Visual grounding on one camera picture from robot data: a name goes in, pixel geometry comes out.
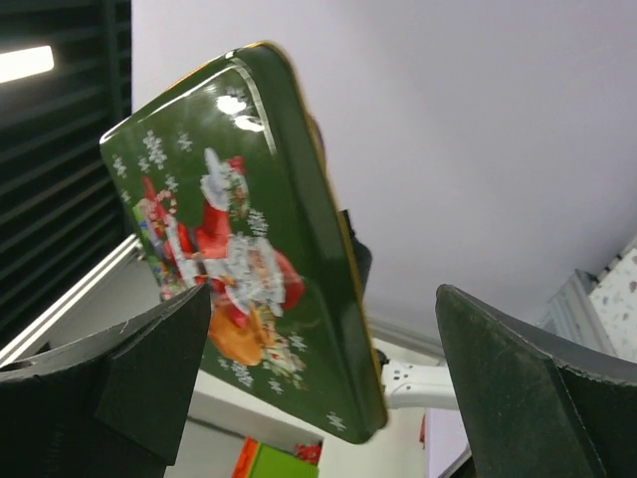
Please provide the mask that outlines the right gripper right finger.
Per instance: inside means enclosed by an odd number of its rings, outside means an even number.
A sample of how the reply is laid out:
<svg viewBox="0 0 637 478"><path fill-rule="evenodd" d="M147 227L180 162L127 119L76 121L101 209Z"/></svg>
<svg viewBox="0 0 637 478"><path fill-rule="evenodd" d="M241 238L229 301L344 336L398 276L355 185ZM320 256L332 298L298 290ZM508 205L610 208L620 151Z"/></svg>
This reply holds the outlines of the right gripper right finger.
<svg viewBox="0 0 637 478"><path fill-rule="evenodd" d="M635 476L635 363L451 285L435 312L478 476Z"/></svg>

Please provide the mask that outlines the gold tin lid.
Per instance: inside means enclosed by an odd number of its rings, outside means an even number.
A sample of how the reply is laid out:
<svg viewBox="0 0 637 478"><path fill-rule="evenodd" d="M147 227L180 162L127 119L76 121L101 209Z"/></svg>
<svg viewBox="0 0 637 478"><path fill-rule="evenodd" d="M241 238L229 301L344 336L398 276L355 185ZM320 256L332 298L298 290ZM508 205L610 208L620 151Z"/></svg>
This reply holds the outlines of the gold tin lid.
<svg viewBox="0 0 637 478"><path fill-rule="evenodd" d="M204 372L348 443L386 425L347 219L277 45L203 64L100 150L161 298L209 293Z"/></svg>

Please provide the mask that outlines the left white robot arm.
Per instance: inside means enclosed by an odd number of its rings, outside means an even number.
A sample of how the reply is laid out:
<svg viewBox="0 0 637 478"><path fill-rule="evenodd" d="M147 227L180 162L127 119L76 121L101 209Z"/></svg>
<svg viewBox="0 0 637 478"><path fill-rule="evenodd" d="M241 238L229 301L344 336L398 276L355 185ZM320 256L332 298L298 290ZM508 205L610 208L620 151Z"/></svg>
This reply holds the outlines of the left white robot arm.
<svg viewBox="0 0 637 478"><path fill-rule="evenodd" d="M459 409L451 375L446 366L403 362L389 358L380 350L376 353L389 408Z"/></svg>

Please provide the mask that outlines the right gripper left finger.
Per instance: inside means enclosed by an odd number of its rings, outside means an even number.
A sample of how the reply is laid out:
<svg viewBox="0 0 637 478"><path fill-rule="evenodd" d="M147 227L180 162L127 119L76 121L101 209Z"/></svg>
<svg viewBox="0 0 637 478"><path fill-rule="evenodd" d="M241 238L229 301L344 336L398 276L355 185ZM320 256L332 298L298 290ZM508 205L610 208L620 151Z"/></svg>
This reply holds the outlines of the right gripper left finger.
<svg viewBox="0 0 637 478"><path fill-rule="evenodd" d="M176 462L210 315L197 286L3 366L2 476L163 476Z"/></svg>

